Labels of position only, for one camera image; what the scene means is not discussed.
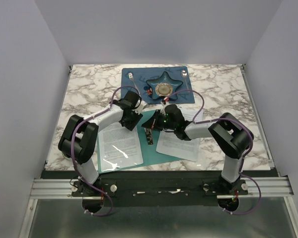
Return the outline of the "metal folder clip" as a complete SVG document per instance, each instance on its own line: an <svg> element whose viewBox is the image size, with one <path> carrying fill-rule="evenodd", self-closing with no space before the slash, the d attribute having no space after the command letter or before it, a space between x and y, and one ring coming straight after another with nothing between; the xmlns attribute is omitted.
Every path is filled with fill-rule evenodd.
<svg viewBox="0 0 298 238"><path fill-rule="evenodd" d="M153 145L153 133L152 130L149 128L145 129L145 134L146 134L146 140L148 145Z"/></svg>

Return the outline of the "printed paper sheets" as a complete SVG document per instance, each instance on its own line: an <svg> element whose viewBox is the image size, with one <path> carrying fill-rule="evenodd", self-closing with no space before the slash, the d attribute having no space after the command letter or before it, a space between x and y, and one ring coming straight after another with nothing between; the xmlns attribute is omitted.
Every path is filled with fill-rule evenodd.
<svg viewBox="0 0 298 238"><path fill-rule="evenodd" d="M187 125L192 120L195 111L183 109L181 112ZM160 135L156 146L156 152L191 162L196 162L198 160L199 139L188 140L185 134L176 135L171 130L163 130L159 132Z"/></svg>

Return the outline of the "teal plastic folder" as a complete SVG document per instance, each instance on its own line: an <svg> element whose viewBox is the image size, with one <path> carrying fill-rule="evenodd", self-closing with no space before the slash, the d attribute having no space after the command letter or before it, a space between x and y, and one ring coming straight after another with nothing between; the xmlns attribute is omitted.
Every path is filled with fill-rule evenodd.
<svg viewBox="0 0 298 238"><path fill-rule="evenodd" d="M147 121L153 115L153 113L154 113L154 110L143 112L143 117L136 127L138 131L138 136L139 136L140 145L141 145L141 152L142 152L142 157L144 162L139 166L130 167L125 170L134 169L134 168L138 168L139 170L145 170L147 166L156 166L156 165L161 165L161 164L171 163L174 161L181 160L176 157L163 155L156 152L156 146L160 135L159 131L153 132L153 145L148 145L146 140L145 129L141 127L141 125L142 123Z"/></svg>

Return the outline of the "single printed paper sheet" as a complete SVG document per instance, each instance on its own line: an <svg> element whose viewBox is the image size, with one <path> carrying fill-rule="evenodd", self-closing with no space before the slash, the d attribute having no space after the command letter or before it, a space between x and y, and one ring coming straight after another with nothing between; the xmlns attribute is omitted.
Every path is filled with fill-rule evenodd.
<svg viewBox="0 0 298 238"><path fill-rule="evenodd" d="M98 133L97 160L100 173L108 173L143 164L138 131L116 122Z"/></svg>

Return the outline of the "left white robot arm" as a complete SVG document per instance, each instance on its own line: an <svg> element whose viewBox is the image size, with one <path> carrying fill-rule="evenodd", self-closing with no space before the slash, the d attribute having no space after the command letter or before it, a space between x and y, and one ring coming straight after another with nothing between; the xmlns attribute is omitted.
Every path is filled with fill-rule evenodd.
<svg viewBox="0 0 298 238"><path fill-rule="evenodd" d="M74 170L82 181L83 190L90 196L100 191L99 173L92 162L98 133L118 122L127 130L133 130L140 119L142 99L138 93L128 91L119 99L87 118L73 115L69 118L58 144L58 149L72 159Z"/></svg>

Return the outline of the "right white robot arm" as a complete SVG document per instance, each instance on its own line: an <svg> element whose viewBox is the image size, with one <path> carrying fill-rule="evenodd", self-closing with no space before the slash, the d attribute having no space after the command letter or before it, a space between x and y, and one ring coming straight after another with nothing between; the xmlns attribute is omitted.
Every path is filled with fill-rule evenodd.
<svg viewBox="0 0 298 238"><path fill-rule="evenodd" d="M218 183L224 194L236 189L244 158L253 147L253 133L230 113L217 119L194 122L186 120L182 111L170 104L156 110L142 127L155 131L170 130L184 141L212 137L225 154L222 179Z"/></svg>

